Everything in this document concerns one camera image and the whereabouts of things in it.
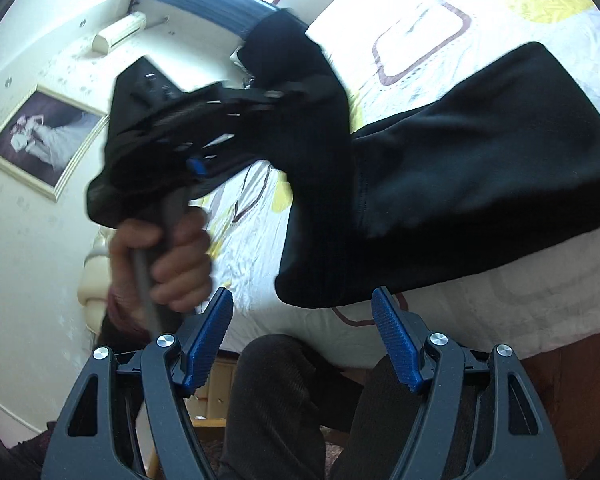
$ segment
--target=silver screw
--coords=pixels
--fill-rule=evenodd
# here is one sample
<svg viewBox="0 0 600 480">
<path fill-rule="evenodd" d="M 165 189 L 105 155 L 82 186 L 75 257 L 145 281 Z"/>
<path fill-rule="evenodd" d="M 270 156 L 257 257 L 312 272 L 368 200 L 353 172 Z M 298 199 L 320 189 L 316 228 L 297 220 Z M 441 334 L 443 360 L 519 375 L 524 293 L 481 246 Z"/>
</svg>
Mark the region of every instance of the silver screw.
<svg viewBox="0 0 600 480">
<path fill-rule="evenodd" d="M 267 90 L 264 92 L 264 97 L 268 97 L 270 99 L 280 99 L 282 96 L 284 96 L 284 94 L 284 92 L 279 90 Z"/>
<path fill-rule="evenodd" d="M 498 345 L 496 347 L 496 352 L 502 357 L 511 357 L 513 355 L 513 350 L 509 345 Z"/>
<path fill-rule="evenodd" d="M 158 346 L 162 348 L 167 348 L 176 342 L 176 338 L 171 334 L 163 334 L 158 338 Z"/>
<path fill-rule="evenodd" d="M 449 342 L 449 338 L 446 335 L 441 334 L 440 332 L 431 334 L 429 336 L 429 339 L 435 346 L 444 346 Z"/>
<path fill-rule="evenodd" d="M 93 351 L 93 357 L 96 358 L 98 361 L 102 361 L 103 359 L 109 357 L 109 349 L 106 346 L 96 348 Z"/>
</svg>

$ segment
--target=bride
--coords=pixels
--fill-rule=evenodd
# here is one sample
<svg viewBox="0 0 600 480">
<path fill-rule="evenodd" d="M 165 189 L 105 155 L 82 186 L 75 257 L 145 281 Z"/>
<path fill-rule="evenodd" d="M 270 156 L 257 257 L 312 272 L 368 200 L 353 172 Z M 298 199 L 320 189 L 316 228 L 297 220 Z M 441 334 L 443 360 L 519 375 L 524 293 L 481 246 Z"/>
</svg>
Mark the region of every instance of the bride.
<svg viewBox="0 0 600 480">
<path fill-rule="evenodd" d="M 56 171 L 64 170 L 99 120 L 96 115 L 83 112 L 73 123 L 50 128 L 45 126 L 42 115 L 22 115 L 11 129 L 11 147 L 16 152 L 24 149 Z"/>
</svg>

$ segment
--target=mattress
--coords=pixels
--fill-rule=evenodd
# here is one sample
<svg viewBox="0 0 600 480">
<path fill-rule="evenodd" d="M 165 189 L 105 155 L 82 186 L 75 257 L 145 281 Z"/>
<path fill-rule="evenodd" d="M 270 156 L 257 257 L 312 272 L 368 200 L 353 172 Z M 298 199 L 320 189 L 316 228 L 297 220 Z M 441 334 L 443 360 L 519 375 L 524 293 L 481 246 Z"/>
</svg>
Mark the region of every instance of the mattress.
<svg viewBox="0 0 600 480">
<path fill-rule="evenodd" d="M 600 112 L 600 12 L 591 0 L 335 0 L 309 28 L 350 94 L 352 127 L 438 99 L 506 52 L 539 41 Z M 274 278 L 292 195 L 258 162 L 198 201 L 210 211 L 214 280 L 234 294 L 222 348 L 296 336 L 343 367 L 385 354 L 369 302 L 318 310 L 282 303 Z M 497 269 L 397 295 L 430 329 L 520 358 L 600 332 L 600 229 Z"/>
</svg>

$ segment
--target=human hand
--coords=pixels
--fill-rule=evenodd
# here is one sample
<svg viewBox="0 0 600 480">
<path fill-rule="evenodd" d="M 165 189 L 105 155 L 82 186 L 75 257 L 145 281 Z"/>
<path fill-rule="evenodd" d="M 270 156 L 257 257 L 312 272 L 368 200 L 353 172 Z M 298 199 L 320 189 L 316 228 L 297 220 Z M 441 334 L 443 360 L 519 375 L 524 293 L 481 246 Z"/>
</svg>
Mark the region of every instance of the human hand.
<svg viewBox="0 0 600 480">
<path fill-rule="evenodd" d="M 205 213 L 196 207 L 176 225 L 173 249 L 150 269 L 156 281 L 151 297 L 156 303 L 168 304 L 176 312 L 191 312 L 211 294 L 211 258 L 206 254 L 210 237 L 204 230 L 205 223 Z M 128 219 L 120 224 L 109 244 L 116 301 L 123 313 L 142 328 L 146 328 L 146 322 L 130 250 L 153 247 L 163 235 L 158 226 Z"/>
</svg>

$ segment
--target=picture frame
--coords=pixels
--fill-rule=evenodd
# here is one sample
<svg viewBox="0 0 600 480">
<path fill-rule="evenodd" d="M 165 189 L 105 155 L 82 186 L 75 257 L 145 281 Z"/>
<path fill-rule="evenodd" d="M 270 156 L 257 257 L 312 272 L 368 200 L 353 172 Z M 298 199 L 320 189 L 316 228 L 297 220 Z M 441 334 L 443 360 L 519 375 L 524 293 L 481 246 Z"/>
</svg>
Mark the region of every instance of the picture frame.
<svg viewBox="0 0 600 480">
<path fill-rule="evenodd" d="M 108 121 L 107 113 L 37 85 L 0 125 L 0 170 L 57 202 Z"/>
</svg>

